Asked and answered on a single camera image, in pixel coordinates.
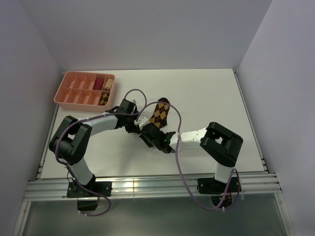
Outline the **brown argyle sock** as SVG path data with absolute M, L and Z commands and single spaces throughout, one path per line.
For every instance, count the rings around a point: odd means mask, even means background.
M 167 116 L 170 110 L 169 101 L 163 97 L 158 100 L 155 110 L 150 117 L 150 123 L 153 123 L 158 129 L 161 129 L 167 125 Z
M 109 101 L 109 94 L 103 93 L 103 94 L 101 95 L 99 105 L 100 105 L 100 106 L 105 106 L 105 105 L 108 104 L 108 101 Z

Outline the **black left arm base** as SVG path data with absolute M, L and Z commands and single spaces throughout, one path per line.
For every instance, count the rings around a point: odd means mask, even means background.
M 111 181 L 95 181 L 88 185 L 80 186 L 75 181 L 68 184 L 66 197 L 77 199 L 77 209 L 80 213 L 87 216 L 99 216 L 105 214 L 111 208 L 111 201 L 108 197 L 111 196 L 112 182 Z M 100 198 L 104 198 L 108 202 L 108 207 L 104 212 L 92 213 L 98 207 Z

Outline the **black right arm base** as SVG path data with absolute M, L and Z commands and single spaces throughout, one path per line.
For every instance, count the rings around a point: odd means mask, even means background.
M 197 191 L 200 194 L 211 195 L 211 200 L 214 206 L 217 206 L 221 201 L 221 197 L 224 193 L 226 184 L 215 180 L 213 177 L 211 178 L 199 178 L 197 180 L 198 186 Z M 232 177 L 227 194 L 224 198 L 221 207 L 229 207 L 233 203 L 232 194 L 241 191 L 242 188 L 238 182 L 237 177 Z

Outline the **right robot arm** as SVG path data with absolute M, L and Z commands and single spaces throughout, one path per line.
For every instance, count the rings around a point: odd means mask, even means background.
M 243 138 L 217 122 L 206 128 L 190 132 L 164 133 L 154 124 L 141 125 L 140 138 L 148 147 L 156 147 L 163 153 L 178 153 L 183 150 L 203 149 L 217 163 L 213 186 L 225 191 L 230 186 L 230 175 L 243 145 Z

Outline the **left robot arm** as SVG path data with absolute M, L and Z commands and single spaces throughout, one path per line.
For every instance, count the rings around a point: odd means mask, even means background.
M 96 190 L 95 175 L 84 159 L 90 137 L 123 127 L 128 132 L 138 133 L 139 129 L 134 125 L 137 114 L 135 101 L 123 99 L 120 106 L 101 115 L 82 119 L 66 116 L 62 120 L 49 143 L 49 150 L 57 162 L 70 169 L 79 182 L 78 191 L 84 196 L 91 196 Z

